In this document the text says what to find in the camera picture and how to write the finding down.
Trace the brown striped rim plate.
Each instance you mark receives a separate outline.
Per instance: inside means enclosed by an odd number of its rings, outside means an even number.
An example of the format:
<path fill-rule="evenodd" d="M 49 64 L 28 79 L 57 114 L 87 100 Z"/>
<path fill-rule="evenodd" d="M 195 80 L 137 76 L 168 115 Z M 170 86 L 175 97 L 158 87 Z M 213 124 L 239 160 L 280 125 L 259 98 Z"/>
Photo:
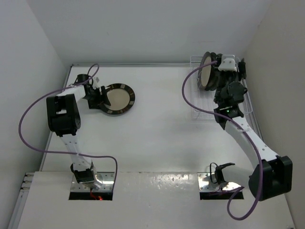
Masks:
<path fill-rule="evenodd" d="M 105 87 L 111 106 L 101 104 L 101 110 L 108 115 L 123 115 L 135 103 L 134 90 L 122 83 L 113 83 Z"/>

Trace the dark rim plate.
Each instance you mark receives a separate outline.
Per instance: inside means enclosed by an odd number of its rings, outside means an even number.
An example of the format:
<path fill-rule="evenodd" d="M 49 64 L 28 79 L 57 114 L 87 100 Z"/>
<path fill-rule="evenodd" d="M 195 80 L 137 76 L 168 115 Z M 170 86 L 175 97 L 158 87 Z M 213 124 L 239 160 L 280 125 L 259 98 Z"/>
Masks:
<path fill-rule="evenodd" d="M 200 65 L 201 66 L 202 65 L 207 65 L 210 62 L 212 62 L 211 53 L 206 52 L 203 55 L 203 58 L 201 60 Z M 206 67 L 204 67 L 204 68 L 202 68 L 198 71 L 198 86 L 202 90 L 204 90 L 209 83 L 210 73 L 211 73 L 211 66 L 210 65 L 208 65 L 208 66 L 206 66 Z"/>
<path fill-rule="evenodd" d="M 209 80 L 208 83 L 205 87 L 206 91 L 214 91 L 217 88 L 217 84 L 219 81 L 219 71 L 218 71 L 218 67 L 221 63 L 221 57 L 222 54 L 216 54 L 214 52 L 206 52 L 208 57 L 211 57 L 211 61 L 217 61 L 217 63 L 215 65 L 211 66 L 211 70 L 210 70 L 210 75 L 209 75 Z"/>

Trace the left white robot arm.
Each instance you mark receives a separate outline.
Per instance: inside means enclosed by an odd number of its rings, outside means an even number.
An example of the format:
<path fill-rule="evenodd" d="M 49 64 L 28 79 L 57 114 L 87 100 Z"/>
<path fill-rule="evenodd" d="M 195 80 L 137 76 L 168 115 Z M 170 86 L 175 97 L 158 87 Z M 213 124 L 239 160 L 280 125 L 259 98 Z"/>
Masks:
<path fill-rule="evenodd" d="M 65 144 L 71 154 L 70 169 L 77 183 L 89 189 L 98 190 L 102 187 L 102 177 L 96 172 L 91 160 L 81 156 L 77 131 L 81 127 L 81 116 L 77 103 L 81 99 L 89 102 L 89 107 L 101 109 L 102 105 L 111 105 L 106 88 L 97 87 L 96 80 L 88 74 L 79 74 L 76 83 L 56 96 L 46 99 L 49 129 Z"/>

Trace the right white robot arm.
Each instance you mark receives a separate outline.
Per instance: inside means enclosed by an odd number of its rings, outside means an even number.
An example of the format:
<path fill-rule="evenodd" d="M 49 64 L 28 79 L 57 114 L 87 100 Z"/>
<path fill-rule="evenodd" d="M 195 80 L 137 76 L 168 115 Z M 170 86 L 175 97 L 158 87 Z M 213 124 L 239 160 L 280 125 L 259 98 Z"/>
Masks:
<path fill-rule="evenodd" d="M 243 170 L 232 162 L 219 165 L 214 172 L 216 182 L 235 182 L 250 189 L 253 196 L 259 193 L 259 201 L 290 192 L 292 160 L 269 148 L 239 108 L 247 93 L 247 88 L 241 84 L 246 76 L 245 62 L 236 62 L 234 55 L 223 55 L 211 67 L 211 75 L 218 77 L 214 96 L 216 122 L 236 141 L 253 167 L 253 170 Z"/>

